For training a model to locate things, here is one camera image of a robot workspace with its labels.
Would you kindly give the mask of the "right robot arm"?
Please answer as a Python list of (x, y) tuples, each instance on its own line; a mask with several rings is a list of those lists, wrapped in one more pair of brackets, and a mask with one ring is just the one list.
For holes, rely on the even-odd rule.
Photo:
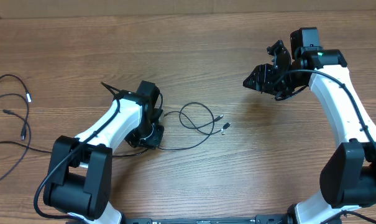
[(355, 92), (342, 52), (324, 49), (317, 28), (292, 32), (290, 43), (286, 47), (278, 40), (269, 46), (272, 61), (256, 66), (243, 85), (277, 101), (309, 88), (323, 107), (336, 150), (313, 196), (284, 214), (257, 215), (254, 222), (340, 223), (343, 216), (376, 204), (376, 125)]

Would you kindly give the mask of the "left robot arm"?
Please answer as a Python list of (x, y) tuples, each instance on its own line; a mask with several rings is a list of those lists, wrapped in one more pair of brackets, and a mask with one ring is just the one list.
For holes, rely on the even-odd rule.
[(147, 81), (135, 92), (106, 88), (113, 95), (110, 109), (86, 131), (55, 141), (48, 174), (36, 191), (44, 204), (61, 212), (59, 219), (124, 223), (109, 201), (113, 154), (123, 141), (145, 150), (161, 143), (162, 109), (155, 107), (159, 88)]

